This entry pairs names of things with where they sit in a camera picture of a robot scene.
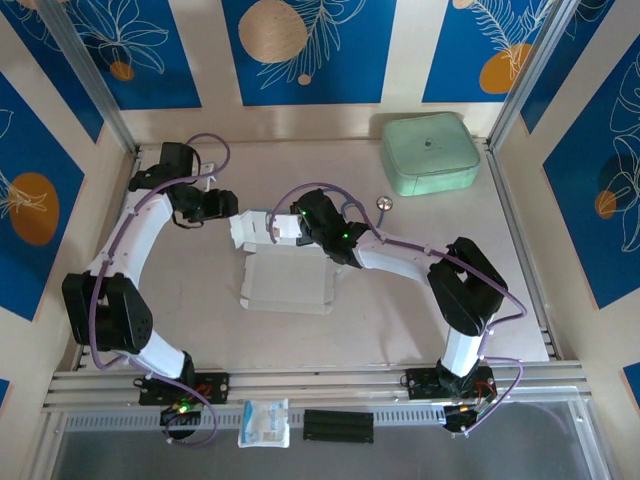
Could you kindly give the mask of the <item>white and blue paper box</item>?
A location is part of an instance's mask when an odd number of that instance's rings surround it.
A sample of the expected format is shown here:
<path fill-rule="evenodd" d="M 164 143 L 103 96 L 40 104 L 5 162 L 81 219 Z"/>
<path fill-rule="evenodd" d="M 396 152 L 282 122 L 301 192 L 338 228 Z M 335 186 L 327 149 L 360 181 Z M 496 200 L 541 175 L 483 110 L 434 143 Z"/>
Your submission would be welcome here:
<path fill-rule="evenodd" d="M 327 315 L 340 268 L 316 244 L 277 243 L 274 216 L 247 210 L 229 219 L 234 246 L 246 253 L 240 304 L 250 311 Z"/>

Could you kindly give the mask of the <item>blue tube stethoscope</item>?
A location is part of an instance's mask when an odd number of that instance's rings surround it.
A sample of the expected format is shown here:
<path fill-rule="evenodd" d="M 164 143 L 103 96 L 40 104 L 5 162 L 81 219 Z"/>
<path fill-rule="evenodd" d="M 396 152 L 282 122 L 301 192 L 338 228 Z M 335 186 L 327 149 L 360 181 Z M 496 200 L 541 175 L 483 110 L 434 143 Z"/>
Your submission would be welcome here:
<path fill-rule="evenodd" d="M 352 201 L 346 200 L 341 206 L 341 215 L 347 218 L 347 210 L 354 206 L 355 204 Z M 385 214 L 393 208 L 393 200 L 389 196 L 380 196 L 376 200 L 376 206 L 379 210 L 379 215 L 375 227 L 379 229 L 384 221 Z"/>

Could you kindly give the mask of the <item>mint green zip case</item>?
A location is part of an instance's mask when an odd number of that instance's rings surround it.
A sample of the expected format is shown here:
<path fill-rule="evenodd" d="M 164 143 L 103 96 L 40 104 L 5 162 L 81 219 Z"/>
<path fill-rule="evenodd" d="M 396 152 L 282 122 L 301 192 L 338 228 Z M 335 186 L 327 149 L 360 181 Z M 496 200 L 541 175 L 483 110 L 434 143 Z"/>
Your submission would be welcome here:
<path fill-rule="evenodd" d="M 411 197 L 471 186 L 481 157 L 461 118 L 443 112 L 386 123 L 381 162 L 392 190 Z"/>

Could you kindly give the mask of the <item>black ribbed block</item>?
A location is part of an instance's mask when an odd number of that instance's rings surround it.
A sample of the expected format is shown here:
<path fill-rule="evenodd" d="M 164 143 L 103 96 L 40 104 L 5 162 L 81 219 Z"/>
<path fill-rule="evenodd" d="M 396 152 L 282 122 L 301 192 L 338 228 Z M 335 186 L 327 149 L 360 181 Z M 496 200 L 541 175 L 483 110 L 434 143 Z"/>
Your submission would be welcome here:
<path fill-rule="evenodd" d="M 303 439 L 341 443 L 372 444 L 372 413 L 307 409 L 303 418 Z"/>

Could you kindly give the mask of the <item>white and blue wipes packet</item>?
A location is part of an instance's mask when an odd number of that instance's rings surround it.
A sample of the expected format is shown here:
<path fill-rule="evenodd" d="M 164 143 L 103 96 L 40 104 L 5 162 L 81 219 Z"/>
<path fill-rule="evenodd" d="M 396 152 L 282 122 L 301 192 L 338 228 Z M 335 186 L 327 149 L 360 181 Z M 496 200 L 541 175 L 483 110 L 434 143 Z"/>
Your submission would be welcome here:
<path fill-rule="evenodd" d="M 288 448 L 289 445 L 289 401 L 246 400 L 238 447 Z"/>

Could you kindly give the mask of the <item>black controller board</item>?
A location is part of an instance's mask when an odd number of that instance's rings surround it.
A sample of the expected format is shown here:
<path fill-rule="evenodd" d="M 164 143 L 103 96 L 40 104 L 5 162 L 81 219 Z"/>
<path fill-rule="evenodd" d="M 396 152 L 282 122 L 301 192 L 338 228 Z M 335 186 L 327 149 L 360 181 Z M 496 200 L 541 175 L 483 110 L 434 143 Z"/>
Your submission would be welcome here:
<path fill-rule="evenodd" d="M 201 421 L 201 411 L 190 405 L 181 404 L 169 406 L 160 412 L 160 425 L 172 426 L 196 426 Z"/>
<path fill-rule="evenodd" d="M 477 408 L 477 405 L 445 406 L 444 428 L 451 433 L 468 430 L 478 419 Z"/>

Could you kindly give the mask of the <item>aluminium front rail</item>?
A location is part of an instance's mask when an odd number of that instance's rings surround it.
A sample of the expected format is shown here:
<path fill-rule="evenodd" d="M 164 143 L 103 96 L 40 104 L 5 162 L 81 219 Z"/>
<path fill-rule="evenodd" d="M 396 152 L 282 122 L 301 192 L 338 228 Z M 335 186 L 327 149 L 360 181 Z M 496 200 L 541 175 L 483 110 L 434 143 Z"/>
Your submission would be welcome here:
<path fill-rule="evenodd" d="M 287 398 L 293 407 L 404 405 L 409 394 L 401 385 L 404 366 L 309 368 L 289 370 L 236 369 L 229 372 L 227 406 L 247 399 Z M 126 410 L 138 406 L 139 389 L 131 369 L 56 372 L 43 402 L 46 412 Z M 592 396 L 586 374 L 577 361 L 533 362 L 524 365 L 511 401 L 555 401 Z"/>

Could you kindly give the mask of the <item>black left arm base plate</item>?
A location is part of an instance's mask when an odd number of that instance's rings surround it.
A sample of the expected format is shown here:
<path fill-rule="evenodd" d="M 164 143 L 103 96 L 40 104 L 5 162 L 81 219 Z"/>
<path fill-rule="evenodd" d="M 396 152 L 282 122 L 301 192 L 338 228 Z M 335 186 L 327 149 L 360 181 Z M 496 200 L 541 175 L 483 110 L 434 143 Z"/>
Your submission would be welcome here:
<path fill-rule="evenodd" d="M 196 373 L 193 389 L 204 396 L 211 404 L 225 404 L 229 393 L 228 373 Z M 200 400 L 183 389 L 158 379 L 147 380 L 138 377 L 133 386 L 139 389 L 139 404 L 143 406 L 169 406 L 187 401 L 199 404 Z"/>

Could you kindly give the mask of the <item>aluminium frame post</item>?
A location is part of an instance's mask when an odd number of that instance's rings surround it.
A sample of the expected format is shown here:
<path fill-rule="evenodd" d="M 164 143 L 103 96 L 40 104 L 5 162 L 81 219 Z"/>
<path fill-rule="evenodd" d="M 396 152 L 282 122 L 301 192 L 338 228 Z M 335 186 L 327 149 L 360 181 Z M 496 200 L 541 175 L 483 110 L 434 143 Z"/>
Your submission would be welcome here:
<path fill-rule="evenodd" d="M 551 54 L 561 39 L 581 0 L 554 0 L 549 15 L 531 47 L 523 68 L 513 83 L 494 126 L 486 138 L 488 150 L 496 153 L 520 115 Z"/>
<path fill-rule="evenodd" d="M 34 0 L 34 4 L 67 63 L 120 146 L 126 152 L 136 154 L 139 145 L 128 129 L 117 102 L 67 15 L 64 6 L 58 0 Z"/>

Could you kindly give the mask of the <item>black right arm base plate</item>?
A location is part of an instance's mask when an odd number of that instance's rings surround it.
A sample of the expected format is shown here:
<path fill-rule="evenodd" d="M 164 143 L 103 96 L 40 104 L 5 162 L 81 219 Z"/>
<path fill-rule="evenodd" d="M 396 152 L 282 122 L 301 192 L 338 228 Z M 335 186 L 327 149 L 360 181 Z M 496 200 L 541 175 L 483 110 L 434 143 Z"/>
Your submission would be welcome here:
<path fill-rule="evenodd" d="M 407 369 L 401 384 L 411 400 L 473 400 L 495 394 L 489 379 L 493 371 L 488 366 L 477 366 L 465 376 L 458 377 L 444 367 Z"/>

